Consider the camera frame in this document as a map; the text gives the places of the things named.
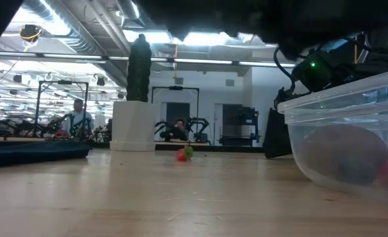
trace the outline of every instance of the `black cloth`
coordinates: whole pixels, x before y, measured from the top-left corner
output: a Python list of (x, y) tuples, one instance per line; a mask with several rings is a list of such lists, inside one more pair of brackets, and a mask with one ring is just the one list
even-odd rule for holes
[(0, 147), (0, 167), (65, 159), (81, 159), (91, 147), (70, 141), (31, 142)]
[(160, 137), (164, 138), (165, 142), (170, 142), (170, 139), (179, 139), (181, 141), (188, 141), (185, 131), (177, 127), (174, 127), (172, 129), (169, 129), (165, 132), (160, 133)]

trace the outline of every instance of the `door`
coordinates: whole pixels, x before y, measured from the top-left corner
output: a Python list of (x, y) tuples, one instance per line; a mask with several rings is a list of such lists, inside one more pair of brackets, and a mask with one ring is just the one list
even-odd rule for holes
[(242, 136), (242, 126), (234, 122), (242, 105), (223, 105), (223, 136)]
[(189, 103), (167, 103), (166, 107), (166, 122), (169, 124), (176, 123), (178, 119), (183, 119), (186, 122), (189, 117)]

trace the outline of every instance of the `clear plastic container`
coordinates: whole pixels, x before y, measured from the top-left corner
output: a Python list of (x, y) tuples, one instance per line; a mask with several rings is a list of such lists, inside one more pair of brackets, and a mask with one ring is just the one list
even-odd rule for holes
[(388, 199), (388, 73), (279, 104), (311, 180)]

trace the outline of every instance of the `wooden table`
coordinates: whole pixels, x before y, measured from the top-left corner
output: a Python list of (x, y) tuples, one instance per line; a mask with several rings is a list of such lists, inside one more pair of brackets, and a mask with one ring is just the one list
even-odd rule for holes
[(384, 236), (388, 206), (310, 182), (291, 158), (93, 150), (0, 169), (0, 237)]

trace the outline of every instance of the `white pot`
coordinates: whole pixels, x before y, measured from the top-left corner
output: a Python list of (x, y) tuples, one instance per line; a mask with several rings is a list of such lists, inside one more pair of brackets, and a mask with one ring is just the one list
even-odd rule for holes
[(154, 151), (154, 104), (119, 101), (113, 104), (113, 151)]

